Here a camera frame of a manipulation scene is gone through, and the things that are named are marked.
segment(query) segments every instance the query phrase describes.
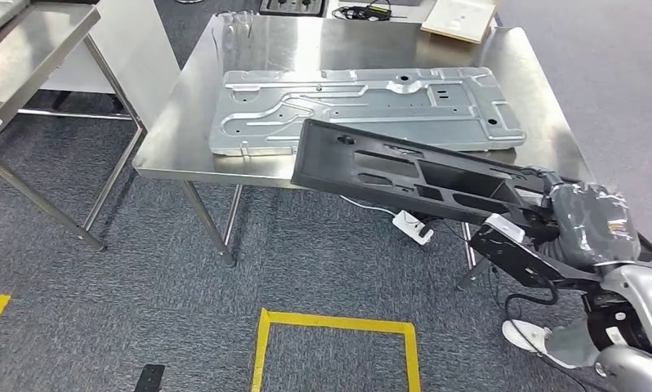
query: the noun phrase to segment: gray robot arm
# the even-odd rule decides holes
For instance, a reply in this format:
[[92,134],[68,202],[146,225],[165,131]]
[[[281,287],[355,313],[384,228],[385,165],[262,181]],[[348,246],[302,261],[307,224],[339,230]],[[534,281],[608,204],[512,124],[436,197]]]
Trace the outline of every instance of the gray robot arm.
[[652,355],[625,345],[612,345],[596,360],[596,370],[617,392],[652,392]]
[[560,225],[553,250],[572,266],[600,274],[603,292],[616,293],[634,310],[606,305],[589,319],[601,346],[596,370],[618,392],[652,392],[652,268],[635,261],[641,247],[624,197],[575,184],[555,186],[551,199]]

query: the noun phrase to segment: table leg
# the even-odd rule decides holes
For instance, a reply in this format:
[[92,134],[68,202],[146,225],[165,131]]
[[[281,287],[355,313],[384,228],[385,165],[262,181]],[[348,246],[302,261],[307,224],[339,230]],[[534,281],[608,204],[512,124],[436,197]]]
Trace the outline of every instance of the table leg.
[[95,222],[95,219],[97,218],[98,214],[100,213],[100,209],[102,208],[102,206],[105,204],[105,201],[109,197],[109,194],[111,193],[112,188],[114,187],[114,183],[119,178],[119,175],[121,174],[124,165],[126,165],[129,156],[132,154],[134,148],[136,147],[136,143],[138,143],[138,140],[141,138],[141,136],[146,133],[146,129],[145,129],[145,125],[143,125],[143,122],[141,121],[141,117],[136,112],[136,109],[133,107],[131,101],[129,101],[126,93],[124,92],[122,85],[119,83],[117,76],[114,75],[114,71],[112,71],[112,69],[107,64],[105,57],[102,55],[102,52],[100,52],[100,49],[95,44],[95,41],[93,41],[90,34],[88,34],[83,39],[83,43],[86,45],[93,60],[95,60],[97,65],[100,67],[100,70],[105,75],[107,82],[109,82],[110,86],[112,87],[112,90],[114,90],[114,94],[117,96],[117,98],[119,98],[119,101],[121,101],[122,105],[124,106],[125,110],[128,112],[129,116],[131,116],[131,120],[136,124],[136,132],[134,133],[134,136],[132,137],[131,141],[129,142],[127,148],[124,150],[121,157],[119,157],[117,164],[114,166],[114,170],[109,175],[107,182],[105,182],[105,187],[98,195],[95,204],[90,210],[90,213],[88,213],[86,221],[83,224],[83,227],[86,230],[89,230],[92,227],[92,224]]
[[103,243],[101,243],[97,238],[93,237],[85,229],[79,226],[76,222],[74,222],[73,219],[64,214],[59,208],[55,207],[54,204],[50,203],[49,200],[47,200],[44,196],[39,194],[35,189],[33,189],[30,185],[28,185],[25,181],[13,173],[11,169],[1,161],[0,177],[6,180],[9,184],[13,185],[47,214],[57,219],[68,231],[86,240],[86,242],[91,244],[98,251],[101,251],[105,248]]
[[215,222],[213,222],[213,218],[211,218],[210,214],[208,214],[208,210],[206,210],[206,206],[203,205],[203,201],[199,196],[199,192],[194,187],[194,184],[192,184],[190,181],[180,181],[180,182],[181,182],[181,188],[184,190],[184,194],[186,195],[186,198],[188,198],[189,201],[191,202],[191,207],[194,209],[196,215],[199,216],[199,219],[206,227],[208,233],[211,235],[211,241],[213,242],[213,245],[218,250],[218,253],[220,253],[221,259],[229,267],[234,267],[235,262],[234,259],[232,258],[232,255],[230,254],[230,250],[227,248],[226,241],[220,235],[220,232],[218,231]]
[[225,231],[222,233],[222,242],[227,245],[230,243],[230,235],[232,234],[232,226],[234,226],[234,219],[237,216],[237,207],[239,207],[239,197],[242,196],[243,185],[237,184],[234,188],[234,196],[232,196],[232,203],[230,204],[230,216],[227,218],[227,225]]
[[456,288],[458,290],[465,290],[469,288],[471,286],[471,283],[477,280],[478,276],[480,276],[482,273],[488,270],[491,265],[492,263],[490,263],[488,259],[484,257],[481,258],[480,261],[478,261],[478,263],[474,265],[470,271],[466,272],[466,274],[463,275],[461,280],[456,285]]
[[473,251],[473,248],[468,244],[472,238],[471,227],[468,223],[461,223],[461,232],[463,234],[463,239],[466,240],[466,258],[468,261],[468,272],[463,275],[461,280],[456,285],[458,290],[465,290],[471,286],[475,280],[477,280],[478,275],[482,274],[489,268],[489,260],[484,257],[480,259],[480,262],[476,260],[476,253]]

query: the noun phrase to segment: white shoe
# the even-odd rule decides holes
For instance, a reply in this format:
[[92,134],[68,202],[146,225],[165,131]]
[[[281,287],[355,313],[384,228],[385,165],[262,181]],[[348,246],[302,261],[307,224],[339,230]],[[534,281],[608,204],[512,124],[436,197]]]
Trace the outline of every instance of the white shoe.
[[[526,341],[526,339],[517,331],[516,329],[519,329],[521,332],[523,332],[523,335],[528,338],[530,343]],[[545,348],[545,338],[547,337],[548,334],[552,333],[547,328],[539,327],[535,324],[527,323],[525,321],[520,321],[520,320],[507,320],[502,324],[502,333],[504,334],[504,337],[507,338],[507,340],[515,345],[516,347],[530,351],[531,353],[535,352],[535,349],[533,346],[535,346],[536,349],[540,352],[540,355],[545,355],[552,361],[554,361],[556,364],[562,366],[563,368],[567,369],[575,369],[576,367],[573,365],[569,365],[567,363],[561,362],[559,359],[556,359],[555,357],[551,356],[548,352],[547,349]]]

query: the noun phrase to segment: hole in metal panel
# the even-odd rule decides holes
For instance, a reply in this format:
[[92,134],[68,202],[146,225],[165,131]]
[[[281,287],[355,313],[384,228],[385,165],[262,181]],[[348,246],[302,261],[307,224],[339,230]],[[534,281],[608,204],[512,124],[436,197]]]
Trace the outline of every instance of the hole in metal panel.
[[388,178],[374,174],[360,173],[357,175],[357,179],[368,185],[393,186],[393,182]]
[[409,160],[377,154],[371,151],[355,151],[355,163],[361,167],[379,172],[412,178],[418,178],[420,176],[415,164]]

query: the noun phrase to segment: stainless steel table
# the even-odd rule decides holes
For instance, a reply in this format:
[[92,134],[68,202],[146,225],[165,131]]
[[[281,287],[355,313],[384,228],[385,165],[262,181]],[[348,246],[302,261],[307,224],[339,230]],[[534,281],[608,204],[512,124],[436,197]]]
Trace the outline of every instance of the stainless steel table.
[[113,74],[88,32],[100,19],[96,8],[84,4],[38,2],[21,12],[16,18],[0,29],[0,131],[18,113],[22,106],[42,86],[52,71],[81,41],[85,42],[93,59],[112,85],[114,92],[130,114],[97,115],[70,114],[56,111],[26,111],[28,114],[58,115],[63,117],[104,118],[133,120],[136,132],[116,163],[103,190],[83,225],[74,222],[69,216],[55,207],[49,200],[34,190],[24,180],[0,161],[0,176],[30,198],[39,208],[55,217],[69,231],[85,239],[93,247],[102,249],[104,245],[88,230],[97,218],[102,205],[131,155],[145,128],[124,94],[116,76]]
[[[235,158],[210,153],[208,134],[225,71],[445,66],[492,69],[528,134],[520,148],[482,155],[518,165],[550,167],[563,176],[590,178],[522,29],[496,28],[484,44],[476,46],[422,32],[419,24],[249,15],[211,19],[133,165],[142,176],[180,181],[221,257],[233,265],[226,245],[242,185],[293,188],[294,157]],[[222,234],[192,181],[238,184]],[[469,238],[467,225],[463,233]],[[473,252],[467,249],[467,253],[473,267]]]

